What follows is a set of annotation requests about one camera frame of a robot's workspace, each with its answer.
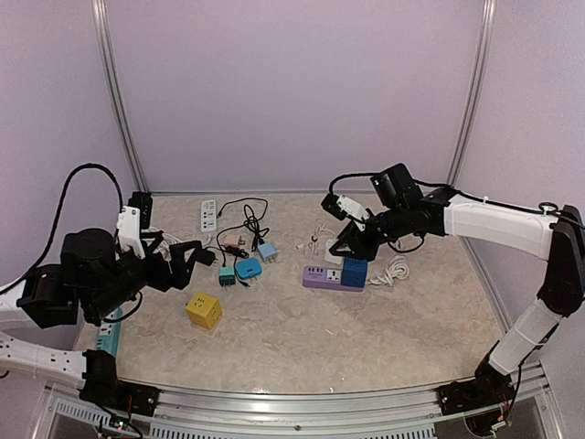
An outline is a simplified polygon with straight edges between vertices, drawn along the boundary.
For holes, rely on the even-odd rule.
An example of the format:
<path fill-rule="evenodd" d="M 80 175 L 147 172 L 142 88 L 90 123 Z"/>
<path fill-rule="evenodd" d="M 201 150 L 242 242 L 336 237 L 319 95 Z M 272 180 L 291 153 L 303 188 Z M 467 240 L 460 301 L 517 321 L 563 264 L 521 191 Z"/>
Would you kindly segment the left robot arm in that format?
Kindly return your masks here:
<path fill-rule="evenodd" d="M 163 255 L 162 232 L 148 230 L 152 198 L 135 192 L 118 202 L 114 231 L 89 228 L 65 235 L 60 261 L 38 258 L 24 274 L 1 289 L 1 366 L 15 367 L 69 385 L 80 398 L 124 410 L 146 400 L 153 408 L 156 388 L 120 380 L 115 357 L 103 349 L 59 350 L 7 335 L 13 328 L 74 326 L 82 316 L 99 327 L 128 301 L 140 304 L 145 287 L 182 290 L 197 263 L 211 265 L 213 252 L 200 241 L 181 241 Z"/>

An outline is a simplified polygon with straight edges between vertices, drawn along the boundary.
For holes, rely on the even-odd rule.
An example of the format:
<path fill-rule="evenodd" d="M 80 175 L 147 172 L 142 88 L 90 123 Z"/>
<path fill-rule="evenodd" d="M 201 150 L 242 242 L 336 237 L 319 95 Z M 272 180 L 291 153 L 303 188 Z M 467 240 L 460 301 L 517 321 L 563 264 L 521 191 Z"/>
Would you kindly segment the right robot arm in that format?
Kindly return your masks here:
<path fill-rule="evenodd" d="M 414 179 L 402 163 L 368 173 L 385 211 L 375 214 L 359 202 L 335 193 L 331 182 L 322 208 L 348 223 L 330 252 L 372 262 L 382 244 L 392 247 L 412 235 L 455 236 L 487 241 L 531 254 L 546 262 L 536 299 L 485 355 L 470 380 L 438 390 L 444 415 L 513 403 L 517 387 L 511 375 L 543 346 L 562 320 L 584 301 L 584 225 L 580 211 L 541 202 L 535 209 L 478 198 L 448 184 Z M 423 193 L 423 188 L 430 193 Z"/>

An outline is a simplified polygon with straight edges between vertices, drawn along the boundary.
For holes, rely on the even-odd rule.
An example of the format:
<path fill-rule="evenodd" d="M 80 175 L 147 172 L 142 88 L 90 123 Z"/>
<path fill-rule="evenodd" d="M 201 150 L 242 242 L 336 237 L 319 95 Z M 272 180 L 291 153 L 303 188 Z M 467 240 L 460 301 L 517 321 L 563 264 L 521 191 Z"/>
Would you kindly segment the dark blue cube socket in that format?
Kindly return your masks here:
<path fill-rule="evenodd" d="M 367 267 L 367 261 L 344 258 L 340 284 L 355 290 L 363 290 L 367 282 Z"/>

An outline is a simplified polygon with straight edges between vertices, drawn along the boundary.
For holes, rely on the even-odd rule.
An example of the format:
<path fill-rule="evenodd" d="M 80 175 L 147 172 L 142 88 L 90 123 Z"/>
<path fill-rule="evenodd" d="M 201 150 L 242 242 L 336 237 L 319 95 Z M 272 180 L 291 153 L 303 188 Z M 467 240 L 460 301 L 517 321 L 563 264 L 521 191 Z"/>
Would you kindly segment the purple power strip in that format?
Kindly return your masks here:
<path fill-rule="evenodd" d="M 307 265 L 303 268 L 303 287 L 340 292 L 361 293 L 364 287 L 341 284 L 341 271 L 321 266 Z"/>

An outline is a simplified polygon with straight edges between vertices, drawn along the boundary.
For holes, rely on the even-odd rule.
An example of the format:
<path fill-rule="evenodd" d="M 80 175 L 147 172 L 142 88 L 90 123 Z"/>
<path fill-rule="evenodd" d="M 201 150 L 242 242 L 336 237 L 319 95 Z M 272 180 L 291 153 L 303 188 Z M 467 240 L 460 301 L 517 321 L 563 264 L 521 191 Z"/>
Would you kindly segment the teal USB charger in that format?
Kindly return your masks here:
<path fill-rule="evenodd" d="M 218 283 L 221 287 L 232 286 L 236 283 L 236 274 L 233 267 L 221 267 L 218 272 Z"/>

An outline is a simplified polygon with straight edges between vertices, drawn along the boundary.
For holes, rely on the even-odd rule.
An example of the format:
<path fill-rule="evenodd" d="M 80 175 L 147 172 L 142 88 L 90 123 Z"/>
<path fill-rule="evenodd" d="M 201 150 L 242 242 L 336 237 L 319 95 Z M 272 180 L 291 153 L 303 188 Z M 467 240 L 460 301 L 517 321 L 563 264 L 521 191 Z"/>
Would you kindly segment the pink charger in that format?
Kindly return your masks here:
<path fill-rule="evenodd" d="M 246 245 L 246 240 L 241 234 L 230 232 L 221 236 L 220 244 L 225 248 L 243 248 Z"/>

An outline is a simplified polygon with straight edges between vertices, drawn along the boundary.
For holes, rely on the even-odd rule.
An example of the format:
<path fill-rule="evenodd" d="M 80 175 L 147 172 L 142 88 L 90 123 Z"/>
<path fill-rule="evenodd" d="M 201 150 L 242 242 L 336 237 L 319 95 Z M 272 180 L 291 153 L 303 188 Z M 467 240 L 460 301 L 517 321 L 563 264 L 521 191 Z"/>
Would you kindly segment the white USB charger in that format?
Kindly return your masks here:
<path fill-rule="evenodd" d="M 342 256 L 335 256 L 333 255 L 330 250 L 335 244 L 336 239 L 328 239 L 324 244 L 324 260 L 331 264 L 335 265 L 342 265 L 344 263 L 344 258 Z"/>

